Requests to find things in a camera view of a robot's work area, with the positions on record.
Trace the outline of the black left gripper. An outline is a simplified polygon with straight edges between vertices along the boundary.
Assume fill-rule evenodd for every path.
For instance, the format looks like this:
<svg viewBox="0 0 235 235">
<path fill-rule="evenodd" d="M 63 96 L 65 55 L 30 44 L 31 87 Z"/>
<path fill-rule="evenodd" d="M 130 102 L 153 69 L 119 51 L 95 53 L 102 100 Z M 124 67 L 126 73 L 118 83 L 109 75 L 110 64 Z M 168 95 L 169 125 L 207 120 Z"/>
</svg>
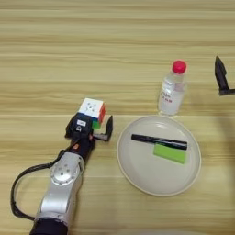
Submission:
<svg viewBox="0 0 235 235">
<path fill-rule="evenodd" d="M 82 157 L 84 162 L 87 162 L 92 150 L 95 148 L 97 140 L 109 141 L 113 132 L 113 116 L 110 116 L 106 123 L 105 134 L 89 134 L 79 140 L 74 140 L 68 152 L 75 153 Z"/>
</svg>

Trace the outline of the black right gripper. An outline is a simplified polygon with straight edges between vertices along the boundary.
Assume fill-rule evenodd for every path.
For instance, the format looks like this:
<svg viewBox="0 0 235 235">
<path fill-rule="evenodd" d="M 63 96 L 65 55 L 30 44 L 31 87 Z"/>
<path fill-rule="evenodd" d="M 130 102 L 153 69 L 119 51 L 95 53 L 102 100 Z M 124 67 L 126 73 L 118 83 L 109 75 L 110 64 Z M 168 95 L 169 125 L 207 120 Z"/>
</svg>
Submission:
<svg viewBox="0 0 235 235">
<path fill-rule="evenodd" d="M 217 56 L 215 60 L 215 76 L 218 82 L 219 95 L 235 95 L 235 89 L 228 89 L 226 74 L 225 66 L 219 56 Z"/>
</svg>

